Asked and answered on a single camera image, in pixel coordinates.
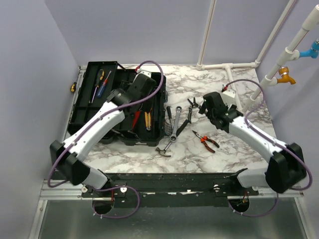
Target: white pvc pipe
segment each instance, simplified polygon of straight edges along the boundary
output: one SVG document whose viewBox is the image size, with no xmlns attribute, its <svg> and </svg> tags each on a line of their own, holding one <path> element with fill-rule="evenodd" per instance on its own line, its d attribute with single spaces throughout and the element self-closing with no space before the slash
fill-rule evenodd
<svg viewBox="0 0 319 239">
<path fill-rule="evenodd" d="M 290 10 L 292 9 L 292 7 L 294 6 L 295 2 L 297 0 L 289 0 L 288 4 L 286 5 L 283 13 L 281 14 L 281 16 L 279 17 L 274 29 L 272 30 L 272 32 L 270 33 L 263 49 L 261 49 L 261 52 L 259 53 L 257 59 L 256 59 L 256 63 L 260 64 L 261 59 L 263 58 L 263 56 L 265 55 L 266 51 L 268 50 L 268 47 L 270 46 L 270 44 L 272 43 L 273 39 L 275 38 L 279 28 L 281 27 L 281 25 L 283 24 L 283 22 L 285 21 L 288 13 L 290 12 Z"/>
<path fill-rule="evenodd" d="M 233 74 L 231 73 L 231 68 L 230 68 L 230 66 L 226 66 L 226 67 L 225 67 L 225 70 L 226 70 L 226 72 L 227 72 L 229 82 L 234 81 Z M 231 87 L 234 89 L 234 91 L 236 91 L 236 95 L 235 95 L 236 106 L 237 106 L 237 109 L 238 109 L 239 111 L 241 111 L 242 106 L 241 106 L 241 103 L 240 103 L 240 99 L 239 99 L 239 95 L 238 95 L 237 88 L 236 88 L 235 84 L 232 84 Z"/>
<path fill-rule="evenodd" d="M 279 58 L 277 59 L 276 64 L 270 70 L 270 72 L 262 79 L 260 82 L 261 86 L 264 88 L 268 87 L 271 83 L 271 80 L 277 71 L 282 67 L 291 56 L 294 54 L 294 50 L 305 37 L 305 35 L 312 30 L 319 22 L 319 4 L 315 6 L 315 8 L 311 11 L 308 17 L 305 19 L 302 28 L 298 31 L 295 35 L 291 43 L 288 47 L 280 54 Z M 260 94 L 261 90 L 258 88 L 255 90 L 254 94 L 246 101 L 246 104 L 243 108 L 243 112 L 246 112 L 249 107 L 254 103 L 255 99 Z"/>
<path fill-rule="evenodd" d="M 203 64 L 204 52 L 205 52 L 206 43 L 207 43 L 208 36 L 209 36 L 211 23 L 212 23 L 212 20 L 213 20 L 213 15 L 214 15 L 214 11 L 215 11 L 216 2 L 217 2 L 217 0 L 210 0 L 209 12 L 208 12 L 208 17 L 207 17 L 205 31 L 204 31 L 203 42 L 201 44 L 199 58 L 198 58 L 198 63 L 197 63 L 197 69 L 198 70 L 201 69 L 201 66 Z"/>
<path fill-rule="evenodd" d="M 202 69 L 225 69 L 226 66 L 229 66 L 230 68 L 241 68 L 241 67 L 251 67 L 255 68 L 256 64 L 255 62 L 250 63 L 223 63 L 223 64 L 215 64 L 215 65 L 203 65 Z"/>
</svg>

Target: black toolbox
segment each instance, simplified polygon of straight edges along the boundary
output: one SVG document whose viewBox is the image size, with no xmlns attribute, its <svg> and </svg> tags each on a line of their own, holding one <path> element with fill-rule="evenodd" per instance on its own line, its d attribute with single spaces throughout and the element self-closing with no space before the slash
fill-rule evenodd
<svg viewBox="0 0 319 239">
<path fill-rule="evenodd" d="M 101 98 L 95 96 L 93 103 L 91 103 L 94 90 L 96 76 L 100 69 L 105 72 L 104 79 L 109 74 L 108 82 L 105 91 Z M 88 122 L 100 109 L 111 91 L 116 88 L 127 90 L 130 83 L 133 82 L 136 72 L 134 69 L 125 69 L 116 61 L 105 62 L 89 62 L 82 85 L 78 91 L 78 98 L 73 106 L 72 117 L 69 121 L 68 132 L 70 134 L 76 133 L 86 122 Z M 160 73 L 152 73 L 152 79 L 160 83 Z M 159 141 L 164 137 L 164 121 L 165 121 L 165 88 L 166 77 L 160 91 L 150 99 L 151 110 L 151 130 L 146 129 L 145 113 L 140 111 L 139 117 L 132 130 L 127 129 L 127 125 L 133 124 L 135 116 L 129 116 L 122 122 L 116 125 L 112 131 L 108 132 L 100 141 L 101 143 L 111 143 L 115 138 L 126 145 L 133 146 L 136 144 L 157 146 Z"/>
</svg>

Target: screwdriver handle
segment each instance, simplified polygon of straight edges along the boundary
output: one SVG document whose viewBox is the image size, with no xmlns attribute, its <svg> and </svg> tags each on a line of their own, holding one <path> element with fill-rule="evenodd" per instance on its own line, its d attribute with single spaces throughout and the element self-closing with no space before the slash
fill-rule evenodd
<svg viewBox="0 0 319 239">
<path fill-rule="evenodd" d="M 103 95 L 103 93 L 104 93 L 104 91 L 105 91 L 106 83 L 108 82 L 108 79 L 109 79 L 109 76 L 110 76 L 110 73 L 111 73 L 111 72 L 112 72 L 112 71 L 109 72 L 109 74 L 108 74 L 108 76 L 105 78 L 105 80 L 104 80 L 104 82 L 103 82 L 101 88 L 99 89 L 99 91 L 98 91 L 98 93 L 97 93 L 97 95 L 96 95 L 97 98 L 101 98 L 101 97 L 102 97 L 102 95 Z"/>
<path fill-rule="evenodd" d="M 103 93 L 105 91 L 105 86 L 106 86 L 106 84 L 103 83 L 102 86 L 100 87 L 100 89 L 98 90 L 98 93 L 96 95 L 97 98 L 101 98 L 102 97 L 102 95 L 103 95 Z"/>
<path fill-rule="evenodd" d="M 103 77 L 104 77 L 104 70 L 100 69 L 98 74 L 96 75 L 95 87 L 99 88 L 100 81 L 103 80 Z"/>
<path fill-rule="evenodd" d="M 166 109 L 167 109 L 168 118 L 171 119 L 170 106 L 167 106 Z"/>
</svg>

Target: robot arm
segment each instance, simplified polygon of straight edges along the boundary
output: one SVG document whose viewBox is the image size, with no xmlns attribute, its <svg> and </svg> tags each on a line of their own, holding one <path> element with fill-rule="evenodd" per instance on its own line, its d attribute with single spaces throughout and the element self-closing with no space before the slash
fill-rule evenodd
<svg viewBox="0 0 319 239">
<path fill-rule="evenodd" d="M 268 168 L 249 170 L 247 168 L 235 173 L 231 180 L 236 187 L 270 187 L 278 193 L 283 193 L 306 177 L 306 170 L 302 165 L 284 150 L 272 145 L 263 137 L 249 128 L 243 114 L 236 110 L 236 106 L 227 107 L 218 92 L 203 96 L 204 103 L 200 114 L 206 114 L 210 122 L 221 129 L 246 142 L 260 153 L 268 162 Z M 296 154 L 303 161 L 303 153 L 297 144 L 287 145 L 258 129 L 263 135 L 271 138 L 279 146 L 285 147 Z"/>
<path fill-rule="evenodd" d="M 134 105 L 122 111 L 114 111 L 104 117 L 102 115 L 120 105 L 148 96 L 156 86 L 156 81 L 150 76 L 146 71 L 138 73 L 126 92 L 122 89 L 112 91 L 100 110 L 79 131 L 67 138 L 63 143 L 55 141 L 50 145 L 52 163 L 68 148 L 68 152 L 57 164 L 57 169 L 73 185 L 82 183 L 96 189 L 109 186 L 110 180 L 103 172 L 88 166 L 83 161 L 107 132 L 122 122 L 127 115 L 138 111 L 142 105 Z M 99 121 L 92 127 L 88 127 L 95 120 Z M 75 139 L 80 135 L 80 140 L 74 143 Z"/>
</svg>

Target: lavender wall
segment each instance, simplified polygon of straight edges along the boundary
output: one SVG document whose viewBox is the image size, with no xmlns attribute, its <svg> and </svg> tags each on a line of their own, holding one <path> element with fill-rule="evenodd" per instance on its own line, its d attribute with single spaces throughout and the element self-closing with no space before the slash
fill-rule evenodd
<svg viewBox="0 0 319 239">
<path fill-rule="evenodd" d="M 45 0 L 79 65 L 196 64 L 210 0 Z M 204 64 L 254 61 L 288 0 L 219 0 Z"/>
<path fill-rule="evenodd" d="M 0 238 L 29 236 L 78 68 L 42 0 L 0 7 Z"/>
<path fill-rule="evenodd" d="M 303 21 L 318 4 L 316 0 L 300 0 L 282 26 L 276 40 L 257 69 L 262 79 L 274 65 L 279 54 L 290 43 Z M 308 50 L 319 37 L 319 25 L 309 32 L 299 51 Z M 319 59 L 301 58 L 289 62 L 290 76 L 295 85 L 280 84 L 267 89 L 267 105 L 273 119 L 276 135 L 286 142 L 296 142 L 303 148 L 305 161 L 314 175 L 314 186 L 305 191 L 306 202 L 317 235 L 319 235 Z"/>
<path fill-rule="evenodd" d="M 79 65 L 195 64 L 210 0 L 45 0 Z"/>
</svg>

